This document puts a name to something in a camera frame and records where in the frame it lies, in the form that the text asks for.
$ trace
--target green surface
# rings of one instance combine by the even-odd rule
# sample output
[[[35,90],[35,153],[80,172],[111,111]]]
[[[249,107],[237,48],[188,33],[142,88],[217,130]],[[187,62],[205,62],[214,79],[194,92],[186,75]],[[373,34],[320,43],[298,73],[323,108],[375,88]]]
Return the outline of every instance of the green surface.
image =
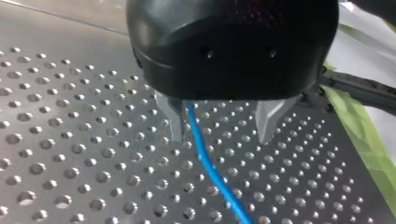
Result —
[[[335,71],[335,69],[337,69],[336,67],[332,66],[328,61],[325,61],[323,65],[327,68],[327,70],[330,71]]]
[[[323,86],[346,132],[396,217],[396,167],[364,106],[346,92]]]

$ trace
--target blue wire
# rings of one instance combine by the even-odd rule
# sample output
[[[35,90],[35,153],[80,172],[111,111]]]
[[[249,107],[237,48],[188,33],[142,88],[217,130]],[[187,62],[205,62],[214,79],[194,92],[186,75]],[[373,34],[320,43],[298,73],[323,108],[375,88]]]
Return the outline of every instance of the blue wire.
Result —
[[[207,174],[212,179],[213,183],[218,186],[219,191],[224,195],[225,200],[231,204],[231,208],[233,209],[233,212],[236,214],[236,216],[239,218],[239,221],[243,224],[253,224],[254,222],[248,215],[245,207],[235,197],[230,187],[228,187],[228,185],[224,182],[223,178],[216,171],[216,168],[214,168],[214,166],[212,165],[209,155],[207,155],[206,152],[205,140],[203,138],[201,129],[195,119],[193,105],[188,105],[188,109],[189,120],[192,133],[194,134],[198,155],[201,156],[201,164],[204,166]]]

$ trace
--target hole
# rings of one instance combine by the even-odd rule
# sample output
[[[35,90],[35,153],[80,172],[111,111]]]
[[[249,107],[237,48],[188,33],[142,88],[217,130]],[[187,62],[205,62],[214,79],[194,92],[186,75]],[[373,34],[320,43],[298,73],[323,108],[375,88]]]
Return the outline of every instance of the hole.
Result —
[[[19,133],[13,133],[6,136],[6,141],[11,145],[18,144],[21,140],[22,135],[20,135]]]
[[[259,179],[259,178],[260,178],[259,173],[256,172],[256,171],[249,171],[249,172],[248,172],[248,175],[249,175],[250,178],[252,178],[252,179]]]
[[[160,165],[160,166],[167,166],[168,163],[169,163],[169,160],[166,157],[160,157],[157,160],[157,164]]]
[[[5,171],[11,165],[11,160],[2,158],[0,159],[0,171]]]
[[[8,208],[0,206],[0,217],[5,217],[6,215],[8,215]]]
[[[207,193],[209,193],[211,196],[216,196],[219,194],[219,189],[218,187],[210,186],[207,188]]]
[[[137,212],[137,204],[134,202],[125,203],[123,206],[123,211],[127,215],[135,214]]]
[[[108,182],[110,178],[111,175],[108,172],[101,172],[96,175],[96,181],[101,184]]]
[[[81,154],[82,152],[84,152],[87,148],[85,147],[85,145],[82,144],[77,144],[77,145],[73,145],[71,147],[71,150],[73,153],[75,154]]]
[[[132,162],[140,162],[143,159],[143,155],[139,152],[135,152],[131,155]]]
[[[236,168],[229,168],[229,169],[228,169],[228,173],[229,173],[231,176],[237,176],[237,175],[238,175],[238,169],[236,169]]]
[[[140,179],[139,176],[137,176],[137,175],[132,175],[131,177],[129,177],[129,179],[128,179],[128,181],[127,181],[127,184],[128,184],[129,186],[135,187],[135,186],[138,186],[138,185],[140,184],[140,182],[141,182],[141,179]]]
[[[110,195],[112,197],[120,197],[122,195],[122,189],[115,188],[115,189],[110,191]]]
[[[80,224],[84,220],[85,220],[85,217],[82,214],[75,214],[72,217],[70,217],[70,222],[73,224]]]
[[[170,197],[171,202],[173,203],[179,203],[180,202],[180,195],[175,194],[175,195],[171,195]]]
[[[165,217],[167,213],[168,213],[168,208],[164,205],[158,205],[154,209],[154,215],[156,217]]]
[[[21,206],[32,204],[36,199],[35,193],[32,191],[24,191],[17,197],[17,203]]]
[[[87,193],[87,192],[89,192],[91,190],[91,186],[89,186],[89,185],[81,185],[81,186],[79,186],[77,188],[77,190],[78,190],[79,193],[84,194],[84,193]]]
[[[211,211],[209,213],[209,217],[213,222],[220,222],[222,219],[222,214],[218,211]]]
[[[48,213],[45,210],[40,210],[38,212],[33,213],[32,220],[36,222],[42,222],[48,217]]]
[[[105,224],[119,224],[120,221],[117,217],[108,217],[105,220]]]
[[[103,199],[94,199],[90,202],[90,208],[93,211],[100,211],[106,207],[106,202]]]
[[[52,160],[55,162],[62,162],[66,160],[66,156],[64,154],[58,154],[52,157]]]
[[[67,179],[74,179],[79,175],[79,170],[77,168],[69,168],[64,171],[64,177]]]
[[[276,198],[276,201],[279,204],[285,204],[286,203],[286,198],[283,197],[282,195],[276,195],[275,198]]]
[[[104,158],[108,159],[114,157],[114,155],[116,155],[116,151],[113,148],[104,148],[102,149],[101,154]]]
[[[205,206],[206,205],[206,198],[199,198],[197,200],[198,205]]]
[[[214,51],[209,46],[201,47],[201,55],[206,59],[211,59],[214,56]]]
[[[264,199],[265,199],[264,194],[262,194],[261,192],[255,192],[253,194],[253,197],[259,203],[264,202]]]
[[[183,217],[187,220],[193,220],[195,218],[195,210],[192,208],[186,208],[183,211]]]
[[[142,193],[142,199],[145,200],[145,201],[150,201],[153,196],[154,195],[152,194],[151,191],[147,191],[147,192]]]
[[[166,181],[165,179],[160,179],[157,181],[156,187],[157,187],[157,189],[164,190],[164,189],[168,188],[168,185],[169,185],[168,181]]]
[[[55,180],[47,180],[43,183],[43,189],[55,189],[58,183]]]
[[[55,206],[59,209],[65,209],[72,203],[72,198],[68,195],[59,196],[55,199]]]
[[[271,224],[269,217],[259,217],[259,224]]]
[[[46,165],[43,163],[35,163],[30,166],[29,171],[32,175],[41,175],[46,170]]]
[[[300,206],[300,207],[305,207],[306,201],[303,198],[296,198],[295,202]]]
[[[43,149],[51,149],[55,145],[55,141],[53,139],[45,139],[40,142],[40,146]]]
[[[41,98],[43,97],[39,94],[30,94],[27,96],[29,102],[38,102]]]
[[[183,190],[184,190],[184,192],[192,193],[194,191],[194,188],[195,188],[195,186],[192,183],[187,183],[184,186]]]
[[[9,186],[14,186],[22,182],[22,179],[18,175],[10,176],[6,179],[6,184]]]

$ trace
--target robotic arm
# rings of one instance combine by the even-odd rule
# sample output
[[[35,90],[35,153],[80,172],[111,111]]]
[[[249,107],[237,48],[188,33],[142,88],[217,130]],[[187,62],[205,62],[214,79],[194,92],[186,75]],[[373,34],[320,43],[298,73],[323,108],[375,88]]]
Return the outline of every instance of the robotic arm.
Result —
[[[338,24],[336,0],[130,0],[134,55],[173,140],[183,100],[257,100],[261,142],[317,80]]]

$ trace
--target perforated metal plate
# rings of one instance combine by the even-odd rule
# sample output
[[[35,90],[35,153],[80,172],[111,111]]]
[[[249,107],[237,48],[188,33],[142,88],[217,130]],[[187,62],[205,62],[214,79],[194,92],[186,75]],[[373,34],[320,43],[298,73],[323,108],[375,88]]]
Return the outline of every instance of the perforated metal plate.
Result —
[[[0,15],[1,223],[236,222],[188,126],[170,142],[127,37],[9,5]],[[259,223],[393,220],[335,115],[295,106],[265,146],[254,109],[196,104],[214,163]]]

